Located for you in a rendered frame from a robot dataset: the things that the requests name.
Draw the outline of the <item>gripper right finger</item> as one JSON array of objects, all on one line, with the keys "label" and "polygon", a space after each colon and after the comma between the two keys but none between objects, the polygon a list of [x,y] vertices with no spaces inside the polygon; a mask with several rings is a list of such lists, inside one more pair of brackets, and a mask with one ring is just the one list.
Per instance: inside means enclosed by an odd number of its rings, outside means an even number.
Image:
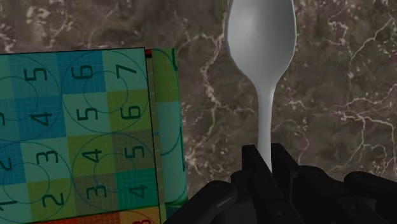
[{"label": "gripper right finger", "polygon": [[305,224],[397,224],[397,182],[352,171],[343,181],[298,165],[280,143],[271,144],[272,174]]}]

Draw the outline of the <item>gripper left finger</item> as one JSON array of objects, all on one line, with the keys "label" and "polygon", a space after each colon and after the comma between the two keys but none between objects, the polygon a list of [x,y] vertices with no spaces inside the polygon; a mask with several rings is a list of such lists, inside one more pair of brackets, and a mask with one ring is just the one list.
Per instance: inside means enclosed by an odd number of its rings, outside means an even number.
[{"label": "gripper left finger", "polygon": [[164,224],[303,224],[291,202],[298,164],[279,143],[268,167],[254,145],[242,147],[231,181],[210,181]]}]

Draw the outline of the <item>grey spoon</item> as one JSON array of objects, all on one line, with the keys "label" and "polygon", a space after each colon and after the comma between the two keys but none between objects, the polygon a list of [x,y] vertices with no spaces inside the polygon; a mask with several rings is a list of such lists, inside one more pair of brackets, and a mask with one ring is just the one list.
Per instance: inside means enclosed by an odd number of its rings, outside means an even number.
[{"label": "grey spoon", "polygon": [[293,0],[232,0],[226,33],[231,58],[256,89],[257,149],[271,167],[274,92],[296,46]]}]

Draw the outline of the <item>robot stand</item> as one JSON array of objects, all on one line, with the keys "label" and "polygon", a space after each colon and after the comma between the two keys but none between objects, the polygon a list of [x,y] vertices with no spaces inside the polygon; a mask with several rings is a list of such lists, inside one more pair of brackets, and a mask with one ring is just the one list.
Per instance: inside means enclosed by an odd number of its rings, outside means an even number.
[{"label": "robot stand", "polygon": [[0,54],[0,224],[163,224],[188,200],[172,48]]}]

